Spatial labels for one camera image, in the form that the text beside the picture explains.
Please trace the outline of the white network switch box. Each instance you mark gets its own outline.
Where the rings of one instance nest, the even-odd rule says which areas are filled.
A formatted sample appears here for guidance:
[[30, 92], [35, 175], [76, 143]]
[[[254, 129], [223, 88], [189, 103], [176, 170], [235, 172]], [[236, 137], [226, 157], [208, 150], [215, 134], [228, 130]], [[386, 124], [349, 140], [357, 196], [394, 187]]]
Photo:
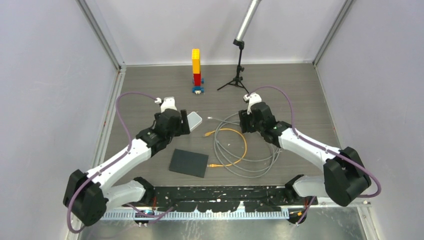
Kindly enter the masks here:
[[193, 132], [202, 122], [203, 118], [195, 111], [187, 115], [189, 131]]

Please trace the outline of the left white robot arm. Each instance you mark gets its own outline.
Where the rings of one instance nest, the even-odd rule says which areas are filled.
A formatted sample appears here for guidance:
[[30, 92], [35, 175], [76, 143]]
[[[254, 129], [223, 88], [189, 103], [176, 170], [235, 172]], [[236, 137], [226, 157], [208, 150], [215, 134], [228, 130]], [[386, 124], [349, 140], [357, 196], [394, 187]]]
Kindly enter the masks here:
[[86, 172], [70, 174], [63, 204], [67, 216], [74, 215], [85, 227], [97, 223], [107, 212], [127, 203], [148, 207], [153, 202], [153, 187], [142, 177], [115, 185], [137, 165], [165, 149], [173, 138], [190, 134], [203, 119], [186, 110], [166, 109], [154, 115], [153, 125], [141, 130], [130, 144], [109, 160]]

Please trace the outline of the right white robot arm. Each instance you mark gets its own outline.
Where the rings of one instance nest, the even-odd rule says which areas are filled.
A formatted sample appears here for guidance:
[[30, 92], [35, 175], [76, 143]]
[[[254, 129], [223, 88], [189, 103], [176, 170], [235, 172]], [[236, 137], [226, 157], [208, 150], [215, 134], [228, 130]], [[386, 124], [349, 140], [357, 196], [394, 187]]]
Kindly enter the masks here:
[[243, 133], [257, 132], [267, 143], [295, 153], [322, 171], [318, 176], [299, 174], [284, 185], [285, 198], [291, 205], [299, 205], [305, 197], [325, 197], [346, 207], [371, 186], [355, 149], [324, 146], [301, 134], [290, 123], [277, 121], [265, 102], [240, 110], [238, 117]]

